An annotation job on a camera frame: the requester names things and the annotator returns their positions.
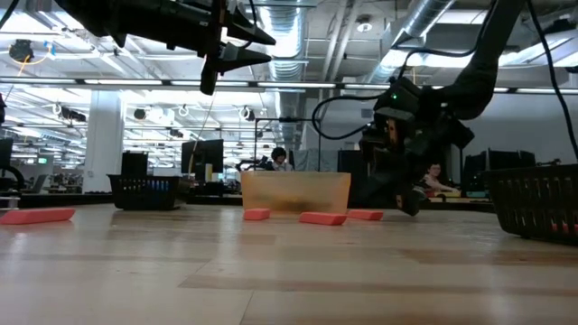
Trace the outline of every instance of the fluorescent light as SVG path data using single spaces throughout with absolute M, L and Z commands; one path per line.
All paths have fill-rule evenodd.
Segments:
M 516 92 L 520 94 L 554 94 L 554 90 L 551 88 L 520 88 Z
M 249 85 L 248 82 L 244 81 L 217 81 L 217 87 L 247 87 Z
M 5 121 L 10 121 L 10 122 L 15 122 L 15 123 L 24 123 L 23 120 L 21 120 L 18 117 L 14 117 L 14 116 L 4 116 L 4 120 Z
M 345 89 L 388 90 L 389 85 L 348 84 Z
M 132 86 L 159 86 L 163 82 L 160 80 L 148 79 L 85 79 L 89 85 L 132 85 Z
M 516 91 L 519 94 L 546 94 L 553 95 L 553 88 L 520 88 Z M 560 89 L 563 95 L 578 95 L 578 89 Z
M 335 88 L 334 83 L 321 82 L 257 82 L 263 88 Z
M 69 153 L 75 153 L 75 154 L 83 154 L 84 153 L 80 150 L 74 150 L 74 149 L 70 149 L 70 148 L 66 148 L 66 151 Z
M 74 79 L 47 79 L 47 78 L 0 78 L 2 83 L 38 83 L 38 84 L 74 84 Z
M 59 149 L 59 148 L 50 148 L 50 147 L 43 147 L 43 148 L 41 148 L 41 149 L 42 149 L 42 150 L 46 150 L 46 151 L 50 151 L 50 152 L 54 152 L 54 153 L 59 153 L 59 152 L 62 151 L 62 150 Z
M 200 86 L 200 81 L 171 81 L 174 86 Z
M 36 158 L 36 154 L 13 154 L 12 158 Z

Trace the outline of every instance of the metal pipe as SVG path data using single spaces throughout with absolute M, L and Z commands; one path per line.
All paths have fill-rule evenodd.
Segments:
M 329 76 L 329 80 L 335 80 L 337 77 L 337 73 L 339 72 L 341 61 L 343 60 L 343 53 L 345 53 L 345 49 L 347 48 L 347 44 L 350 40 L 351 31 L 353 30 L 353 26 L 355 26 L 355 20 L 358 16 L 358 10 L 363 5 L 363 0 L 353 0 L 353 6 L 350 10 L 349 20 L 347 22 L 347 26 L 343 32 L 343 36 L 340 41 L 340 47 L 337 51 L 337 55 L 335 58 L 335 62 L 333 62 L 333 68 L 331 69 L 331 74 Z
M 365 77 L 365 82 L 384 84 L 389 77 L 396 71 L 396 67 L 384 62 L 384 58 L 391 50 L 391 47 L 399 40 L 400 37 L 421 38 L 429 32 L 437 23 L 442 15 L 453 5 L 455 0 L 415 0 L 409 8 L 408 14 L 404 19 L 400 29 L 392 27 L 391 23 L 384 33 L 383 42 L 381 43 L 382 58 L 380 63 L 373 71 Z
M 325 61 L 323 62 L 322 74 L 319 81 L 325 81 L 327 79 L 327 73 L 329 72 L 329 67 L 331 65 L 331 60 L 333 59 L 333 53 L 335 52 L 335 46 L 337 45 L 337 39 L 340 36 L 341 24 L 343 23 L 343 17 L 345 16 L 345 7 L 347 6 L 347 0 L 340 1 L 340 8 L 335 16 L 335 25 L 333 26 L 333 31 L 331 32 L 331 37 L 329 40 L 329 49 L 327 50 L 327 55 L 325 56 Z

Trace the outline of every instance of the black plastic basket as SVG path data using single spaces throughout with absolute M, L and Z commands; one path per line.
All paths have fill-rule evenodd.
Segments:
M 504 231 L 578 245 L 578 164 L 484 176 Z
M 108 175 L 118 209 L 171 210 L 184 204 L 189 182 L 180 177 Z

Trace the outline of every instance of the light fixture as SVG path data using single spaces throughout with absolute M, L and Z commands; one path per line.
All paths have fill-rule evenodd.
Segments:
M 347 84 L 345 89 L 388 90 L 389 85 Z
M 131 86 L 160 86 L 160 80 L 148 79 L 85 79 L 89 85 L 131 85 Z
M 181 108 L 179 108 L 179 115 L 182 117 L 189 115 L 189 108 L 187 108 L 187 104 L 184 104 Z
M 29 63 L 34 59 L 34 51 L 31 45 L 32 41 L 30 40 L 16 40 L 16 42 L 10 46 L 8 55 L 20 63 Z
M 327 82 L 257 82 L 263 88 L 335 88 L 334 83 Z
M 255 121 L 255 112 L 252 109 L 244 106 L 243 108 L 239 109 L 238 115 L 248 122 Z
M 142 121 L 142 120 L 146 119 L 146 111 L 142 108 L 138 108 L 135 110 L 134 117 L 137 120 Z
M 192 86 L 192 87 L 198 87 L 200 86 L 200 81 L 178 81 L 178 80 L 173 80 L 171 81 L 173 86 Z
M 367 33 L 373 28 L 373 25 L 371 24 L 371 16 L 368 14 L 362 14 L 359 16 L 356 23 L 358 24 L 357 29 L 360 33 Z
M 225 81 L 218 80 L 215 84 L 216 87 L 247 87 L 249 85 L 246 81 Z
M 53 78 L 0 78 L 0 83 L 14 84 L 75 84 L 74 79 L 53 79 Z
M 36 154 L 13 154 L 12 158 L 36 158 Z
M 62 107 L 59 104 L 52 105 L 52 113 L 54 115 L 60 115 L 62 113 Z

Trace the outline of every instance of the yellow cable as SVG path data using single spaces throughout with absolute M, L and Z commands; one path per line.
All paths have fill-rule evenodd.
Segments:
M 14 63 L 17 64 L 22 64 L 23 66 L 27 66 L 27 65 L 36 65 L 36 64 L 40 64 L 43 63 L 44 60 L 48 59 L 48 56 L 51 55 L 51 48 L 48 48 L 48 52 L 46 53 L 46 55 L 44 55 L 44 57 L 36 62 L 28 62 L 28 60 L 30 59 L 30 55 L 26 56 L 26 59 L 24 59 L 24 63 L 14 60 L 12 58 L 10 58 L 10 60 L 14 61 Z
M 202 123 L 202 127 L 200 128 L 200 131 L 197 134 L 197 141 L 195 141 L 195 145 L 192 147 L 192 154 L 191 154 L 191 158 L 189 159 L 189 175 L 191 175 L 191 172 L 192 172 L 192 160 L 193 160 L 193 157 L 195 156 L 195 152 L 197 151 L 197 144 L 200 141 L 200 135 L 202 135 L 202 131 L 205 129 L 205 125 L 207 124 L 207 120 L 209 119 L 210 111 L 213 109 L 213 104 L 215 103 L 215 97 L 216 96 L 217 96 L 217 93 L 215 92 L 213 94 L 211 100 L 210 100 L 210 107 L 209 107 L 209 110 L 207 111 L 207 115 L 205 116 L 205 121 Z
M 26 56 L 26 59 L 24 59 L 24 62 L 27 62 L 30 59 L 30 55 Z M 22 75 L 22 72 L 24 71 L 24 67 L 26 66 L 26 63 L 21 63 L 22 67 L 20 67 L 20 71 L 18 71 L 18 77 L 20 77 L 20 75 Z

